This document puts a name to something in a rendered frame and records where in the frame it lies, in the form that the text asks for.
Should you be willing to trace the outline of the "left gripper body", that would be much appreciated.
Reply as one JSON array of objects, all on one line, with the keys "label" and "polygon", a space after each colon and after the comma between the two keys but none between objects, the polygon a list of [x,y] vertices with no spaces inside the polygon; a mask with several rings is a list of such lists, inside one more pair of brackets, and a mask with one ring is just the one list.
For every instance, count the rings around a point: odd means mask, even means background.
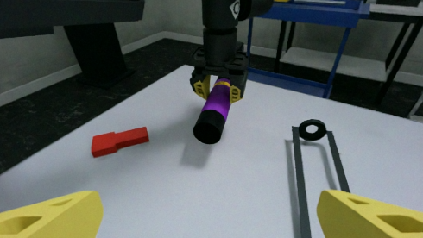
[{"label": "left gripper body", "polygon": [[237,51],[237,28],[227,33],[213,33],[209,28],[203,29],[204,46],[197,47],[192,54],[191,64],[195,66],[190,78],[193,91],[194,84],[204,82],[207,75],[230,77],[230,86],[241,90],[243,97],[247,79],[248,52]]}]

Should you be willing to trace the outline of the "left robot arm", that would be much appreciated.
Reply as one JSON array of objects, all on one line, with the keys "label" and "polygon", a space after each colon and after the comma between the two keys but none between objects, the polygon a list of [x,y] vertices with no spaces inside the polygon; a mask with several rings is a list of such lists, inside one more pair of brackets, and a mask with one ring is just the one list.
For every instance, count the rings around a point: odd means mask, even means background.
[{"label": "left robot arm", "polygon": [[273,4],[274,0],[202,0],[203,25],[213,33],[227,33],[238,21],[268,13]]}]

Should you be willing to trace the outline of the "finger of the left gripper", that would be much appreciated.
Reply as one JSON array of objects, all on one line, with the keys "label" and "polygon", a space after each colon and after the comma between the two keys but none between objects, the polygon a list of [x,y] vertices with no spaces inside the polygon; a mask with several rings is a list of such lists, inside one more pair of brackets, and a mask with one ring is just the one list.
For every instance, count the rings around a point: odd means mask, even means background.
[{"label": "finger of the left gripper", "polygon": [[233,104],[233,103],[235,103],[235,102],[237,102],[237,101],[240,101],[240,100],[242,100],[243,99],[243,97],[242,98],[240,98],[240,94],[241,94],[241,90],[240,89],[238,89],[236,86],[231,86],[230,87],[230,103],[231,104]]},{"label": "finger of the left gripper", "polygon": [[211,75],[207,75],[204,82],[199,82],[194,84],[195,90],[194,93],[199,95],[200,97],[204,98],[204,100],[207,100],[207,98],[210,95],[210,88],[211,88]]}]

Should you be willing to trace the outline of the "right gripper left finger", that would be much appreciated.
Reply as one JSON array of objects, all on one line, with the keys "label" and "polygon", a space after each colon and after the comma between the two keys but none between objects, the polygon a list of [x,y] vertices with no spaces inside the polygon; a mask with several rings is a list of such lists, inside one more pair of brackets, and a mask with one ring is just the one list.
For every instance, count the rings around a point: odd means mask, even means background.
[{"label": "right gripper left finger", "polygon": [[103,215],[98,192],[80,191],[0,213],[0,238],[96,238]]}]

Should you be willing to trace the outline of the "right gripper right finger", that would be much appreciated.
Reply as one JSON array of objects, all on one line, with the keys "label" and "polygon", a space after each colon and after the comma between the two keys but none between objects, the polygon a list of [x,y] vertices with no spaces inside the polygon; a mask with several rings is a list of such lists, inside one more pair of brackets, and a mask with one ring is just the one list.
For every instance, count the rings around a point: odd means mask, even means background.
[{"label": "right gripper right finger", "polygon": [[325,238],[423,238],[423,212],[322,190],[316,208]]}]

